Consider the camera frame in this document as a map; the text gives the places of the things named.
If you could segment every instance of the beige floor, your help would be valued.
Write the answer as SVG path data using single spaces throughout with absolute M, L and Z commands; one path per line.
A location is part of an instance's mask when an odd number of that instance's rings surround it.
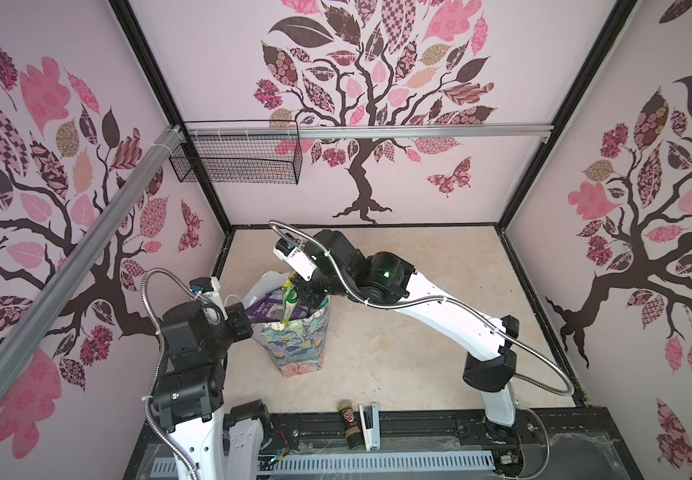
M 401 256 L 439 288 L 492 316 L 520 320 L 520 340 L 551 358 L 494 228 L 489 226 L 352 228 L 341 230 L 365 256 L 385 250 Z M 243 296 L 269 270 L 288 271 L 271 250 L 271 230 L 238 230 L 221 276 L 221 295 Z M 517 371 L 562 386 L 547 366 L 516 349 Z M 272 412 L 331 412 L 343 398 L 378 402 L 384 410 L 483 408 L 461 375 L 466 351 L 429 326 L 396 312 L 333 298 L 323 368 L 285 379 L 253 340 L 231 346 L 226 408 L 262 398 Z M 573 406 L 521 380 L 520 405 Z

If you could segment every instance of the black wire mesh basket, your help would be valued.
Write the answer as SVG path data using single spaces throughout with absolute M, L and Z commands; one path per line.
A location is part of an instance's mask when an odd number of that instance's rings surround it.
M 187 123 L 187 135 L 194 147 L 183 143 L 170 156 L 170 164 L 181 182 L 198 181 L 192 162 L 200 161 L 212 182 L 298 183 L 303 154 L 296 121 Z

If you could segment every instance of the small bottle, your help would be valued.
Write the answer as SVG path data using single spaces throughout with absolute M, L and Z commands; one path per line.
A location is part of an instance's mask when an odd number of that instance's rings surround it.
M 353 413 L 353 408 L 351 408 L 351 401 L 340 401 L 338 403 L 338 411 L 341 414 L 341 420 L 343 420 L 343 430 L 346 435 L 348 447 L 353 450 L 355 447 L 364 445 L 362 429 L 359 427 L 359 421 L 357 420 L 357 416 Z

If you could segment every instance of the aluminum rail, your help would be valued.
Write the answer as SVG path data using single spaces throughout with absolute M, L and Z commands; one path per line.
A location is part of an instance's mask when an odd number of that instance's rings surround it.
M 198 124 L 186 122 L 188 134 L 200 135 L 296 135 L 294 128 L 217 128 L 210 122 Z M 552 124 L 478 124 L 478 125 L 392 125 L 380 127 L 364 125 L 356 127 L 299 127 L 302 140 L 319 138 L 421 138 L 421 137 L 549 137 Z
M 130 213 L 135 201 L 148 186 L 159 167 L 182 141 L 179 128 L 168 127 L 140 160 L 124 186 L 111 199 L 98 220 L 82 236 L 44 289 L 39 292 L 23 318 L 14 325 L 0 345 L 0 398 L 20 375 L 44 334 L 60 315 L 87 275 L 98 255 Z

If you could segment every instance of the pink wall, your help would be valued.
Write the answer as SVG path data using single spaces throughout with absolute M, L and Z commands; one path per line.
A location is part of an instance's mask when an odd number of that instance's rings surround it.
M 614 4 L 249 0 L 227 8 L 204 0 L 132 3 L 187 120 L 289 116 L 328 126 L 382 124 L 384 107 L 386 124 L 409 123 L 424 114 L 425 124 L 435 123 L 448 112 L 473 108 L 479 110 L 457 120 L 549 123 Z M 298 25 L 318 25 L 319 33 Z M 375 32 L 387 47 L 385 61 L 369 55 L 348 61 L 360 44 L 371 50 Z M 457 48 L 463 56 L 447 73 L 447 58 Z M 337 52 L 340 63 L 331 56 Z M 467 75 L 477 62 L 479 73 Z M 406 73 L 403 78 L 391 77 L 397 67 Z M 367 112 L 360 116 L 362 108 Z M 435 147 L 424 142 L 360 141 L 360 153 L 350 158 L 349 140 L 308 141 L 298 185 L 221 183 L 216 188 L 235 224 L 269 218 L 308 224 L 497 221 L 537 139 L 459 138 Z M 393 155 L 375 156 L 385 145 Z M 312 156 L 318 150 L 321 159 Z M 283 201 L 268 202 L 269 197 Z
M 509 228 L 645 478 L 692 478 L 692 7 L 644 2 Z
M 164 128 L 106 2 L 0 2 L 0 339 Z M 165 163 L 2 399 L 0 478 L 121 477 L 158 348 L 140 276 L 208 274 L 222 237 Z

